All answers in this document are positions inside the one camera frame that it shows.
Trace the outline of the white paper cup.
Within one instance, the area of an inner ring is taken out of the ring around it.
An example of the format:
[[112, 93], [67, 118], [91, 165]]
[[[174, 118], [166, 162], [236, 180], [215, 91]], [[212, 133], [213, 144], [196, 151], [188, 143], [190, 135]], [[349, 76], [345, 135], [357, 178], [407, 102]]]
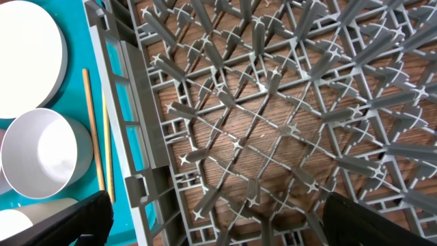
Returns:
[[77, 200], [68, 197], [2, 210], [1, 241], [34, 226], [77, 202]]

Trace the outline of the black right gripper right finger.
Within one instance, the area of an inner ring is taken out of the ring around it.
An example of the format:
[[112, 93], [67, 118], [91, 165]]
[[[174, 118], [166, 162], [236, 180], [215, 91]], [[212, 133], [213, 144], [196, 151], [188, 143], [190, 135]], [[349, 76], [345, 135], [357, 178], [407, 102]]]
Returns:
[[328, 194], [322, 221], [329, 245], [435, 245], [335, 192]]

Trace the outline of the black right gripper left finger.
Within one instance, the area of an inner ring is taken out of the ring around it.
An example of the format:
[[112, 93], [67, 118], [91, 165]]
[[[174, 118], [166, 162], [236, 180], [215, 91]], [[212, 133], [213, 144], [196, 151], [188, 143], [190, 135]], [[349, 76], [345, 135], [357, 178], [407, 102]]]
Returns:
[[32, 227], [2, 245], [105, 245], [113, 226], [109, 194], [99, 191]]

